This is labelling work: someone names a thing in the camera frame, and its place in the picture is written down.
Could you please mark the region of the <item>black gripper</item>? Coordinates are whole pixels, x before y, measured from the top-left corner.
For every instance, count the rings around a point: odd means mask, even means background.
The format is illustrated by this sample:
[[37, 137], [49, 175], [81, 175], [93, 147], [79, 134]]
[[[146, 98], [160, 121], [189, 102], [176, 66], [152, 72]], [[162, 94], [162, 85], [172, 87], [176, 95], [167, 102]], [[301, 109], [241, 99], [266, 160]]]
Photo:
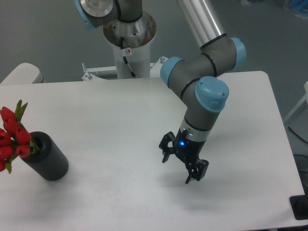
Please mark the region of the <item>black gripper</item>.
[[205, 176], [209, 166], [207, 160], [199, 158], [199, 153], [205, 141], [192, 141], [187, 137], [188, 132], [179, 129], [176, 136], [170, 131], [163, 136], [159, 143], [159, 148], [163, 154], [162, 163], [165, 163], [170, 155], [174, 154], [185, 164], [189, 174], [185, 181], [186, 184], [192, 180], [200, 181]]

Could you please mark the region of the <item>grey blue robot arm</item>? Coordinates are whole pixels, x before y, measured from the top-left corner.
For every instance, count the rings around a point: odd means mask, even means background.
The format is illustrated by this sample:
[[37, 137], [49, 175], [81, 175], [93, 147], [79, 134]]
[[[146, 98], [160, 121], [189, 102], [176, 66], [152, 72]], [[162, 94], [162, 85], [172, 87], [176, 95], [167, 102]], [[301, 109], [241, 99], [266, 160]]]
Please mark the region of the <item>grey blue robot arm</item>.
[[[199, 157], [229, 95], [219, 76], [246, 59], [238, 38], [227, 36], [208, 0], [178, 1], [201, 53], [190, 61], [180, 57], [161, 59], [160, 77], [186, 105], [177, 134], [167, 133], [159, 148], [166, 162], [175, 155], [184, 163], [187, 182], [201, 180], [208, 161]], [[103, 28], [114, 50], [119, 79], [150, 76], [149, 45], [156, 34], [154, 19], [143, 10], [140, 0], [76, 0], [75, 7], [86, 27]]]

